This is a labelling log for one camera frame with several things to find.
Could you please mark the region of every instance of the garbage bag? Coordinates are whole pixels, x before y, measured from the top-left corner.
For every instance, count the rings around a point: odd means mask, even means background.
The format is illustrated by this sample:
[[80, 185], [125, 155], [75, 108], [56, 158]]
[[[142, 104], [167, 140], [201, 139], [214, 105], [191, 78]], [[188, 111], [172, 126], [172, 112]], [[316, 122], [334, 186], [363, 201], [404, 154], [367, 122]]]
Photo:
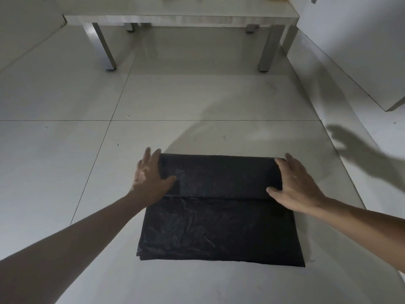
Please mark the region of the garbage bag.
[[178, 181], [146, 209], [141, 260], [305, 266], [294, 213], [265, 191], [282, 189], [274, 158], [162, 154], [159, 172]]

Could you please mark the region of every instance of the forearm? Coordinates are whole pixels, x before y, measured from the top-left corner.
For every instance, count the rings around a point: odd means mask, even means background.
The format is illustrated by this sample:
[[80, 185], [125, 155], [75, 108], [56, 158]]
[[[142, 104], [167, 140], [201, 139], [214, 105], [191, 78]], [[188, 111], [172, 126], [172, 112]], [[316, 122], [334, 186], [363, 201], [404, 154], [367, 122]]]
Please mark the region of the forearm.
[[124, 197], [0, 261], [0, 299], [55, 303], [141, 209]]
[[356, 208], [327, 198], [309, 214], [325, 221], [376, 254], [396, 269], [405, 272], [405, 220]]

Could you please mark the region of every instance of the white floor tile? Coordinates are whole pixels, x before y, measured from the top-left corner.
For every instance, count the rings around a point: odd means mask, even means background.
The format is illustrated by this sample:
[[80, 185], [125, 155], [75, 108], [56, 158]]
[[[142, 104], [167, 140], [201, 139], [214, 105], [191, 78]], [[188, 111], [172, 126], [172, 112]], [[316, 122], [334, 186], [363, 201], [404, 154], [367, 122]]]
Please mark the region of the white floor tile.
[[[112, 122], [74, 222], [127, 193], [144, 149], [299, 158], [329, 196], [362, 206], [321, 122]], [[139, 261], [139, 213], [59, 303], [400, 303], [397, 273], [325, 224], [296, 215], [307, 267], [206, 261]]]
[[140, 30], [114, 120], [318, 120], [287, 58], [257, 70], [267, 30]]
[[0, 122], [0, 259], [70, 224], [109, 122]]
[[104, 71], [82, 27], [65, 26], [0, 73], [0, 119], [110, 120], [136, 36], [124, 27], [102, 30], [115, 72]]

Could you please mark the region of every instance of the person's left arm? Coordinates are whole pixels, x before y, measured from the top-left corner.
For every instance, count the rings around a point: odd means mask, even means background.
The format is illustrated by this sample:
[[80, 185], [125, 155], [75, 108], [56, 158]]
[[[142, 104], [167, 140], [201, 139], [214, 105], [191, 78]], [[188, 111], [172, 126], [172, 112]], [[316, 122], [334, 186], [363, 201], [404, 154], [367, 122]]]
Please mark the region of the person's left arm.
[[128, 221], [175, 183], [174, 176], [160, 178], [159, 155], [146, 149], [123, 198], [1, 260], [0, 303], [55, 303]]

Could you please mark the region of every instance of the person's left hand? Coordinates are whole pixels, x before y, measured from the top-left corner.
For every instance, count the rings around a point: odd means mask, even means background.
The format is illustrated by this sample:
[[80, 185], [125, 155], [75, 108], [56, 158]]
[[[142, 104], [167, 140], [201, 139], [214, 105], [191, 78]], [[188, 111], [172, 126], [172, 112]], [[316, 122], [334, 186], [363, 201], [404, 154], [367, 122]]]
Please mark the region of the person's left hand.
[[151, 155], [151, 149], [145, 150], [143, 159], [138, 162], [135, 180], [127, 197], [133, 198], [142, 208], [158, 202], [176, 182], [176, 176], [160, 178], [158, 162], [160, 149]]

